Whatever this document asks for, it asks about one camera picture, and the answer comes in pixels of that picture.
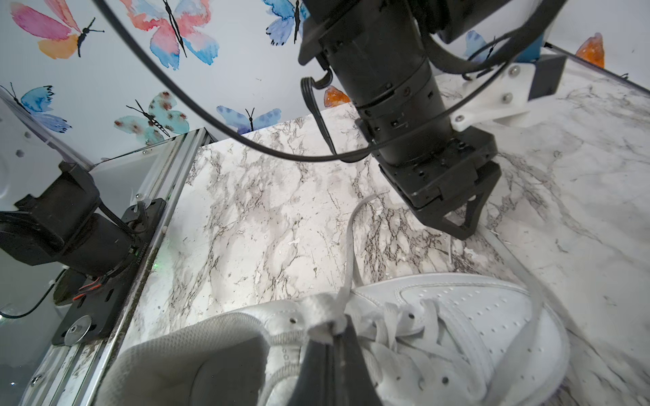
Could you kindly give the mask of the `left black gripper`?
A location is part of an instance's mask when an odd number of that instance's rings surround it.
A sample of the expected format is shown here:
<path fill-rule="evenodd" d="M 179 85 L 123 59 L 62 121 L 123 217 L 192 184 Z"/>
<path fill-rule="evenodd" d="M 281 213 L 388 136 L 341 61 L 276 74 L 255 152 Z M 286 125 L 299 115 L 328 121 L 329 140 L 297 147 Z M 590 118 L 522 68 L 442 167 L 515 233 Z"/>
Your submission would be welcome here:
<path fill-rule="evenodd" d="M 476 127 L 455 132 L 440 153 L 401 167 L 378 157 L 380 170 L 423 225 L 466 240 L 502 171 L 494 135 Z"/>

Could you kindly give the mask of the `white sneaker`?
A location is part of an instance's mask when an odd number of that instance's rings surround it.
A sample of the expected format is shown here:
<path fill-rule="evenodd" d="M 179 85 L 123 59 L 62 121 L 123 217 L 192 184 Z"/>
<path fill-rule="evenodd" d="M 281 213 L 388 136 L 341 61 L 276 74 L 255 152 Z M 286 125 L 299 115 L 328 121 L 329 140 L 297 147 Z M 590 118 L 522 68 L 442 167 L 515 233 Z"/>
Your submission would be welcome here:
<path fill-rule="evenodd" d="M 570 362 L 565 326 L 505 247 L 518 279 L 423 273 L 363 284 L 346 234 L 341 288 L 227 311 L 121 353 L 98 405 L 289 405 L 308 343 L 350 316 L 381 405 L 539 405 Z"/>

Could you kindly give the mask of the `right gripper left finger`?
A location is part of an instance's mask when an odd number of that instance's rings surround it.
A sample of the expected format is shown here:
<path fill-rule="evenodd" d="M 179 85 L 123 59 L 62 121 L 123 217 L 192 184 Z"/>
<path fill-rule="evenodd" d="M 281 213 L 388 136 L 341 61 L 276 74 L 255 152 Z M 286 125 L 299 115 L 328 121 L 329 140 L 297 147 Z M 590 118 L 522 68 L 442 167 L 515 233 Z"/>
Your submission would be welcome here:
<path fill-rule="evenodd" d="M 335 405 L 334 346 L 311 340 L 290 406 Z"/>

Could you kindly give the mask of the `aluminium front rail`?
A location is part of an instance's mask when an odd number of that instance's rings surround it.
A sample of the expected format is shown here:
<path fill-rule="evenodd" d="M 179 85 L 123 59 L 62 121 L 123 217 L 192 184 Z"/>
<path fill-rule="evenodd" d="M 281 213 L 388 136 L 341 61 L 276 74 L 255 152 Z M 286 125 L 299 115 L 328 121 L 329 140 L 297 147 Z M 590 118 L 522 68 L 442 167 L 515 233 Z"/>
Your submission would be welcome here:
<path fill-rule="evenodd" d="M 3 172 L 1 402 L 89 405 L 124 339 L 206 130 L 95 167 Z"/>

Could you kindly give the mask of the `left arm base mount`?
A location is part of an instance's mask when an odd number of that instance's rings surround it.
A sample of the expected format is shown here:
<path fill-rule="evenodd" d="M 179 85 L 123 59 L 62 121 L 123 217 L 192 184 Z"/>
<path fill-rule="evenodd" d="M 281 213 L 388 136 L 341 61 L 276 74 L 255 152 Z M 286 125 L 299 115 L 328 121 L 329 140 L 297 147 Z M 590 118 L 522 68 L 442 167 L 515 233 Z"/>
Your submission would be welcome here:
<path fill-rule="evenodd" d="M 1 211 L 1 248 L 27 265 L 58 262 L 73 273 L 70 308 L 52 337 L 54 346 L 73 346 L 113 331 L 167 203 L 140 201 L 118 217 L 85 169 L 59 168 L 40 196 Z"/>

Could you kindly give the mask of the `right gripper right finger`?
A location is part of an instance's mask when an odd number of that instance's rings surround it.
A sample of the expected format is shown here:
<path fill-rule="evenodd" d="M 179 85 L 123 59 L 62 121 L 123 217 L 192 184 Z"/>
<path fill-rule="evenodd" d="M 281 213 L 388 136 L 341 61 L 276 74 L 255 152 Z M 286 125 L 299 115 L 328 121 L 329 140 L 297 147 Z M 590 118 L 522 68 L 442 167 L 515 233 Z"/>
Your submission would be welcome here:
<path fill-rule="evenodd" d="M 345 331 L 333 340 L 332 404 L 381 405 L 351 317 L 346 321 Z"/>

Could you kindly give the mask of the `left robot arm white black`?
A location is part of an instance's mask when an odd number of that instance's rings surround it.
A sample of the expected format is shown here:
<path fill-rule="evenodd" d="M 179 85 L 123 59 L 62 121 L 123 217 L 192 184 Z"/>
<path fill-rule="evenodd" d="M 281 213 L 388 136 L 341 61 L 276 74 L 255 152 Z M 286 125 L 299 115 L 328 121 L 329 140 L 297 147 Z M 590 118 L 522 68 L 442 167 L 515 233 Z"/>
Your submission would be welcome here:
<path fill-rule="evenodd" d="M 299 61 L 336 74 L 382 174 L 425 226 L 466 240 L 500 176 L 493 135 L 452 128 L 405 1 L 308 1 Z"/>

